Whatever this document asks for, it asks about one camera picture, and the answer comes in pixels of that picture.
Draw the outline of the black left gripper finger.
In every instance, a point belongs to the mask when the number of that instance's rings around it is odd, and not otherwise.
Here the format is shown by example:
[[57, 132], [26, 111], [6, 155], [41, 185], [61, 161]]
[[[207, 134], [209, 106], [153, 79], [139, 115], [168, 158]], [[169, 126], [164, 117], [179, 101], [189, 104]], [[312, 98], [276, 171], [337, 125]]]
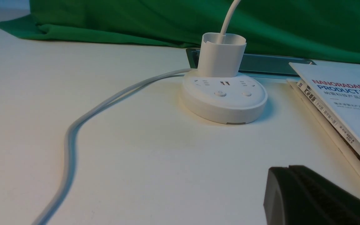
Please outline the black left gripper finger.
[[269, 168], [264, 211], [268, 225], [360, 225], [360, 198], [303, 165]]

